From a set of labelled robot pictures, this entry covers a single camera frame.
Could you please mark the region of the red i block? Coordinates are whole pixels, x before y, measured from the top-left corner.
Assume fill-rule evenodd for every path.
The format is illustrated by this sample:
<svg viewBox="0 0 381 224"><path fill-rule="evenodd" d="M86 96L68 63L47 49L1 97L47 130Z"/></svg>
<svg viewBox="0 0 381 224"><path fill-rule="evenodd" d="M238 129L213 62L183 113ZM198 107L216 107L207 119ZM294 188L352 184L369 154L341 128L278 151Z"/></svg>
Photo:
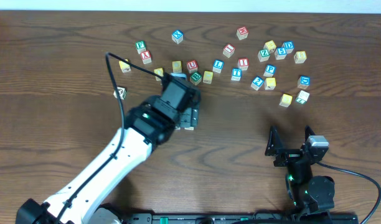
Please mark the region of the red i block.
<svg viewBox="0 0 381 224"><path fill-rule="evenodd" d="M240 58L238 59L238 68L241 70L248 70L249 67L249 61L247 58Z"/></svg>
<svg viewBox="0 0 381 224"><path fill-rule="evenodd" d="M227 44L223 48L223 54L227 57L230 58L235 52L235 47L232 44Z"/></svg>

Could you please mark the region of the green B block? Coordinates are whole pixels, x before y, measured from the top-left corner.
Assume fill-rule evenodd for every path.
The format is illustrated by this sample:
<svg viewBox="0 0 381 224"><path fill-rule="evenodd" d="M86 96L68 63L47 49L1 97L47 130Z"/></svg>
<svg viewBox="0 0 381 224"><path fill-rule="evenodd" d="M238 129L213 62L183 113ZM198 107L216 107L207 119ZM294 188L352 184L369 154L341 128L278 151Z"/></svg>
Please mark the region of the green B block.
<svg viewBox="0 0 381 224"><path fill-rule="evenodd" d="M199 72L194 72L190 78L189 78L189 81L197 86L201 81L202 81L202 75L199 73Z"/></svg>

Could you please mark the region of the green F block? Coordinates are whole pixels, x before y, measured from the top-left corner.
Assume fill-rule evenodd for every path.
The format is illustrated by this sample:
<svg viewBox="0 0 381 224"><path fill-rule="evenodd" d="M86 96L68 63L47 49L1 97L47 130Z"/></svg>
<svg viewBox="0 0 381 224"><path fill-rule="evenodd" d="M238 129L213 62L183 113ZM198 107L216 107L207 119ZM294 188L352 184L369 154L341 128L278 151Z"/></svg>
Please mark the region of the green F block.
<svg viewBox="0 0 381 224"><path fill-rule="evenodd" d="M135 43L135 46L138 54L141 54L146 51L146 44L143 40L137 41Z"/></svg>

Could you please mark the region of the blue d block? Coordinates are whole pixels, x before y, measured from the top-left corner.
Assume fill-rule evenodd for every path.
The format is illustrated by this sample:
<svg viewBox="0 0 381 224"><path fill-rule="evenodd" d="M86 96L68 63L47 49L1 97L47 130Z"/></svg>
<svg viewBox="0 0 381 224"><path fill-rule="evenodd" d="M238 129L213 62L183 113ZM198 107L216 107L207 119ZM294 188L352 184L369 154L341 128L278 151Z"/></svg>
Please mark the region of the blue d block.
<svg viewBox="0 0 381 224"><path fill-rule="evenodd" d="M294 44L292 41L283 42L282 47L286 50L287 54L290 54L294 50Z"/></svg>
<svg viewBox="0 0 381 224"><path fill-rule="evenodd" d="M311 79L308 76L301 75L298 79L298 88L307 89L311 84Z"/></svg>

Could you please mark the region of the yellow block far left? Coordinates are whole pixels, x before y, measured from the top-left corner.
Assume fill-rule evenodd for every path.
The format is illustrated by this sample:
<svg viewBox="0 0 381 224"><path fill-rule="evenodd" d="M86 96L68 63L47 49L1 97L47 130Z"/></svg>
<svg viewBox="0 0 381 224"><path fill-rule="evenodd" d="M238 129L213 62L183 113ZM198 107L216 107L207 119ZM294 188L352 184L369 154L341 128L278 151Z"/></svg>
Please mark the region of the yellow block far left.
<svg viewBox="0 0 381 224"><path fill-rule="evenodd" d="M120 69L123 73L130 72L131 71L131 66L128 65L127 63L124 63L123 61L119 61L119 66Z"/></svg>

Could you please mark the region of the yellow block top right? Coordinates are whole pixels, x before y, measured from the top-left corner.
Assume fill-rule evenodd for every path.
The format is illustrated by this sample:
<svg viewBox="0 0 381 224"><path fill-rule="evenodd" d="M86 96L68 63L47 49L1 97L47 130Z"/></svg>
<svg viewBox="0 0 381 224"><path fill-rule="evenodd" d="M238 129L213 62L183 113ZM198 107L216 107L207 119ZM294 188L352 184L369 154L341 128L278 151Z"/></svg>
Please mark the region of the yellow block top right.
<svg viewBox="0 0 381 224"><path fill-rule="evenodd" d="M273 53L276 50L276 44L273 40L269 40L265 42L264 49L266 49L270 54Z"/></svg>

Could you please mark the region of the red H block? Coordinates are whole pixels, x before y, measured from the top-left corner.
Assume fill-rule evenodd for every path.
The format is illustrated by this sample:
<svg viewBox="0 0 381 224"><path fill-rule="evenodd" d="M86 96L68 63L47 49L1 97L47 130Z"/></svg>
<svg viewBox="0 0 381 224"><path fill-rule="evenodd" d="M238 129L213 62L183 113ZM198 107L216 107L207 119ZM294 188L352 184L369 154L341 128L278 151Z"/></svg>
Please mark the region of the red H block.
<svg viewBox="0 0 381 224"><path fill-rule="evenodd" d="M239 27L237 29L237 37L239 40L246 39L248 37L248 34L249 34L249 31L245 26Z"/></svg>

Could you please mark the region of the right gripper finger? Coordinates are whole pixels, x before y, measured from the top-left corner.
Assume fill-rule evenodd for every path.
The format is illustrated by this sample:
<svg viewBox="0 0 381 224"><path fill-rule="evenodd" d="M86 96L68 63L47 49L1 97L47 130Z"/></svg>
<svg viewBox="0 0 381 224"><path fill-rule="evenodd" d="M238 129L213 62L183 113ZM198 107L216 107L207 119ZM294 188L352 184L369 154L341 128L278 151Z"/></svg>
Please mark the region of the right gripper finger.
<svg viewBox="0 0 381 224"><path fill-rule="evenodd" d="M283 151L283 143L275 126L270 127L265 156L277 156Z"/></svg>
<svg viewBox="0 0 381 224"><path fill-rule="evenodd" d="M312 146L313 143L314 143L314 140L315 140L315 133L314 131L311 129L310 126L306 126L305 129L304 129L304 133L305 133L305 144L306 145L309 145L309 146Z"/></svg>

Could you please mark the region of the blue L block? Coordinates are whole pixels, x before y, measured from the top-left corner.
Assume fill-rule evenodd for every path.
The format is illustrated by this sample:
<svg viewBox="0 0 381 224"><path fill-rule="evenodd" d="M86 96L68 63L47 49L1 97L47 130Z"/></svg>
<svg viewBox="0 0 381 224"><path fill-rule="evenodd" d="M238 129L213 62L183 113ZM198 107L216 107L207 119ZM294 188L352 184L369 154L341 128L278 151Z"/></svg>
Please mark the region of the blue L block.
<svg viewBox="0 0 381 224"><path fill-rule="evenodd" d="M212 70L215 73L221 73L224 66L224 62L221 60L215 60L213 63Z"/></svg>

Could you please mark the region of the blue P block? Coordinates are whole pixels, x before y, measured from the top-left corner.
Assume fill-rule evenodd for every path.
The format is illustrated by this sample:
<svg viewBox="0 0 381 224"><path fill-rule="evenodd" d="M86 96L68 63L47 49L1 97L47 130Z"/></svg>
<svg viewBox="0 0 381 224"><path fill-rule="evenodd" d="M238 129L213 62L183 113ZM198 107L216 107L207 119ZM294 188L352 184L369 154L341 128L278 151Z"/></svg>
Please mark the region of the blue P block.
<svg viewBox="0 0 381 224"><path fill-rule="evenodd" d="M276 67L274 65L267 65L264 71L264 77L273 77L276 72Z"/></svg>

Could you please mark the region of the blue X block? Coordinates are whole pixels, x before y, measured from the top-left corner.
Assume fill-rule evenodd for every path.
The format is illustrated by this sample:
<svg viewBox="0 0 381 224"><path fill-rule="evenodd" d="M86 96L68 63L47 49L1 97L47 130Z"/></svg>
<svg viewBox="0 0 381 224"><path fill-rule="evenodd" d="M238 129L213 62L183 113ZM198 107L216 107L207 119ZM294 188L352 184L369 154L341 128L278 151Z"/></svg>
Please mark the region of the blue X block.
<svg viewBox="0 0 381 224"><path fill-rule="evenodd" d="M171 37L176 44L180 44L184 40L184 34L180 30L175 30Z"/></svg>

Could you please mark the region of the blue T block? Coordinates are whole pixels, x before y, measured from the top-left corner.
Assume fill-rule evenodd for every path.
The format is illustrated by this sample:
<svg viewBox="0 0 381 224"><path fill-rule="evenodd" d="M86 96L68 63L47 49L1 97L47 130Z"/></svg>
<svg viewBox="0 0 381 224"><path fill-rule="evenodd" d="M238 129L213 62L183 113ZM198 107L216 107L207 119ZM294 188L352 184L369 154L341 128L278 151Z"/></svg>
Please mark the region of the blue T block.
<svg viewBox="0 0 381 224"><path fill-rule="evenodd" d="M241 77L242 77L242 70L239 68L233 68L231 80L240 81Z"/></svg>

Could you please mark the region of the white green Z block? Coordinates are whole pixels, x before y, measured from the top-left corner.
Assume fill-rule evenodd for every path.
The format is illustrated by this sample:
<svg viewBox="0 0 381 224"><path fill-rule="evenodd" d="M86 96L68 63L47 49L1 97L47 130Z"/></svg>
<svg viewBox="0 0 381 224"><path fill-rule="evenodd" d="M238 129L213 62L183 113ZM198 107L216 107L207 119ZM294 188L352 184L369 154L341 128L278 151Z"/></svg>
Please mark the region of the white green Z block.
<svg viewBox="0 0 381 224"><path fill-rule="evenodd" d="M308 92L301 90L296 97L296 102L303 105L308 101L309 96Z"/></svg>

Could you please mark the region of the blue D block upper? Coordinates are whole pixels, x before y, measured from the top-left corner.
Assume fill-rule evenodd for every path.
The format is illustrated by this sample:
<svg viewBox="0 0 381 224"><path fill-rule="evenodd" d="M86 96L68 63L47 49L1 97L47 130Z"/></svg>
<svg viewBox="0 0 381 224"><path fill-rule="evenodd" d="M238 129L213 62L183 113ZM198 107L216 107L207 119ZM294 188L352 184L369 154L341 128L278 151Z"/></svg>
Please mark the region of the blue D block upper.
<svg viewBox="0 0 381 224"><path fill-rule="evenodd" d="M294 50L294 44L292 41L283 42L282 47L286 50L287 54L290 54Z"/></svg>

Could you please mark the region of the yellow block far right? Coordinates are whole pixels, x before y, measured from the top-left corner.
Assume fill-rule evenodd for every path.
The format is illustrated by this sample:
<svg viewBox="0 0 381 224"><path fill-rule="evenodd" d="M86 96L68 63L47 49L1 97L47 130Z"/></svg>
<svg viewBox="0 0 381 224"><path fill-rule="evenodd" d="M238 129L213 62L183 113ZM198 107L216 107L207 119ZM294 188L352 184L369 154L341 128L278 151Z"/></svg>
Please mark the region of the yellow block far right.
<svg viewBox="0 0 381 224"><path fill-rule="evenodd" d="M294 54L294 62L295 64L301 64L304 63L307 59L307 55L305 51L297 51Z"/></svg>

